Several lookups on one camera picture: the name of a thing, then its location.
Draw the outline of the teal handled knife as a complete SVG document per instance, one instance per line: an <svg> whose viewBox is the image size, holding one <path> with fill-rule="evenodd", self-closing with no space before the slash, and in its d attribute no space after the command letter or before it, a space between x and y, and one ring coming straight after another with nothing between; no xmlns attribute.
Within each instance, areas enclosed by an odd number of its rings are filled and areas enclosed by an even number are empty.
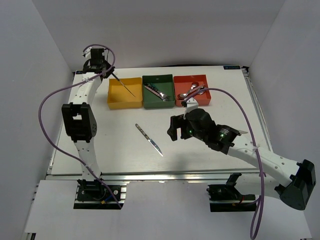
<svg viewBox="0 0 320 240"><path fill-rule="evenodd" d="M114 74L111 74L133 97L136 97L127 87L126 85Z"/></svg>

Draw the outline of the pink handled spoon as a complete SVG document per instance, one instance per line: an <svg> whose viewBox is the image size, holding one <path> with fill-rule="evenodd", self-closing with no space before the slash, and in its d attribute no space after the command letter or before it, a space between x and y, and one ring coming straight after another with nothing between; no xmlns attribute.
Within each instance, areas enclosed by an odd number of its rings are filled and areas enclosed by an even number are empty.
<svg viewBox="0 0 320 240"><path fill-rule="evenodd" d="M192 94L195 93L195 92L197 92L197 90L196 90L196 91L188 91L188 92L186 92L186 93L181 93L181 94L179 94L179 95L177 96L177 98L178 98L179 100L183 100L183 99L187 98L188 96L192 95Z"/></svg>

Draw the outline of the black patterned handle knife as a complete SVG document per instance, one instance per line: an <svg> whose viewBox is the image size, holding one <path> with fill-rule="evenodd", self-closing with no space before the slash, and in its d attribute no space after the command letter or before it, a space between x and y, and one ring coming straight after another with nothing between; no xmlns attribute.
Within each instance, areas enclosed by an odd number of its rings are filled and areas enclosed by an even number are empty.
<svg viewBox="0 0 320 240"><path fill-rule="evenodd" d="M154 147L154 149L159 153L160 156L164 156L159 146L144 132L144 130L136 123L135 127L144 136L144 138Z"/></svg>

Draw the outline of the teal handled spoon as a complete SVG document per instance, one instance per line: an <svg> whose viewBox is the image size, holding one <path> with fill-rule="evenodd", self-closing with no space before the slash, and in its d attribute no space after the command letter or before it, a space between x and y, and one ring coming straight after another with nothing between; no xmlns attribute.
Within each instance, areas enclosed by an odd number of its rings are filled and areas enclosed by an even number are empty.
<svg viewBox="0 0 320 240"><path fill-rule="evenodd" d="M186 99L193 98L194 96L197 96L197 95L202 95L205 91L206 91L206 87L204 85L196 87L192 90L192 92L190 92L187 95Z"/></svg>

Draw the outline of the pink handled knife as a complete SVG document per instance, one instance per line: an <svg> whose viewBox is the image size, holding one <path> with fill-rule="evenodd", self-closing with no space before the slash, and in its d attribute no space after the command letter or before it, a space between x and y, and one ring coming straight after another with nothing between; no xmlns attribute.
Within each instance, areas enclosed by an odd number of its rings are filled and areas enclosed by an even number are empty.
<svg viewBox="0 0 320 240"><path fill-rule="evenodd" d="M247 134L247 133L248 133L247 131L244 131L244 130L238 130L238 132L239 132L240 134Z"/></svg>

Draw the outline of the teal handled fork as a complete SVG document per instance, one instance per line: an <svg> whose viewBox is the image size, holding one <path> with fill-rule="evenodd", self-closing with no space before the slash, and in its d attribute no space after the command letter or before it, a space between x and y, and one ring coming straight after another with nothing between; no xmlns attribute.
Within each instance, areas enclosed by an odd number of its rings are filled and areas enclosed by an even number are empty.
<svg viewBox="0 0 320 240"><path fill-rule="evenodd" d="M161 91L160 91L156 86L154 86L152 83L147 83L146 86L147 86L149 89L151 89L152 91L154 91L154 92L156 92L156 93L158 93L158 94L161 93Z"/></svg>

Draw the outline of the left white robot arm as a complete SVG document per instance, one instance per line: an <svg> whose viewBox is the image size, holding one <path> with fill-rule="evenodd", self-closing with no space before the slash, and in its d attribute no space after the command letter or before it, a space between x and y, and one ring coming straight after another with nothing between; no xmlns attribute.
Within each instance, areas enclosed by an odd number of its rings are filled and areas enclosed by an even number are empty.
<svg viewBox="0 0 320 240"><path fill-rule="evenodd" d="M103 79L108 76L107 70L114 70L106 60L105 50L105 47L90 46L83 51L85 63L79 87L69 103L61 107L65 132L80 159L82 181L93 182L101 176L94 148L98 125L91 104Z"/></svg>

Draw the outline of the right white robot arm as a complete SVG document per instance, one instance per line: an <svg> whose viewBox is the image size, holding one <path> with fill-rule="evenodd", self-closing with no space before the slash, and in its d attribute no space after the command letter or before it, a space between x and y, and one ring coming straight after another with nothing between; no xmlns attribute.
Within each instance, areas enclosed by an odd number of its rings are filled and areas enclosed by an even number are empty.
<svg viewBox="0 0 320 240"><path fill-rule="evenodd" d="M254 147L241 133L227 125L216 124L201 108L186 114L171 116L167 134L172 141L194 137L210 149L243 160L275 180L274 191L289 207L303 211L316 185L315 165L309 160L297 162L277 155L265 148Z"/></svg>

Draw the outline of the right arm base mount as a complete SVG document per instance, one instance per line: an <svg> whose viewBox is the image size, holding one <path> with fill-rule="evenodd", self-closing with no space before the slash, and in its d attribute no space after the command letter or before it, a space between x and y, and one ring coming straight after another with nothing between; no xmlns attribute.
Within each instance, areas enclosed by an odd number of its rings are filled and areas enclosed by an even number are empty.
<svg viewBox="0 0 320 240"><path fill-rule="evenodd" d="M236 189L241 173L232 173L224 184L210 184L206 191L209 195L211 213L254 212L257 200L254 194L241 194Z"/></svg>

